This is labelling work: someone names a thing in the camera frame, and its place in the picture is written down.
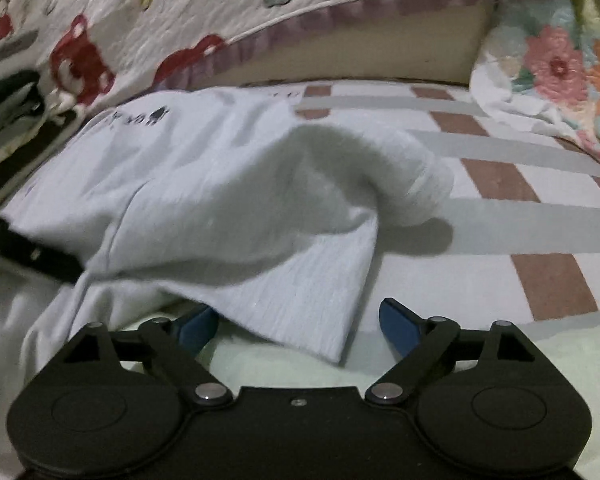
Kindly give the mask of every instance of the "floral fabric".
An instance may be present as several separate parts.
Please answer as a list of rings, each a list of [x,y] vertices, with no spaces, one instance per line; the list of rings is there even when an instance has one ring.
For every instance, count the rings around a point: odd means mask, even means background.
[[[600,0],[503,0],[472,93],[496,119],[600,160]]]

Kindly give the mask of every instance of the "silver screw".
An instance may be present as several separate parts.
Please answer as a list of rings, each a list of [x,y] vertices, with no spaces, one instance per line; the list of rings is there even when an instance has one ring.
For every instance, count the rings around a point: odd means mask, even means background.
[[[371,388],[371,393],[381,400],[393,400],[403,393],[401,386],[395,383],[378,383]]]
[[[202,383],[196,386],[196,395],[204,400],[216,400],[226,395],[226,386],[220,383]]]

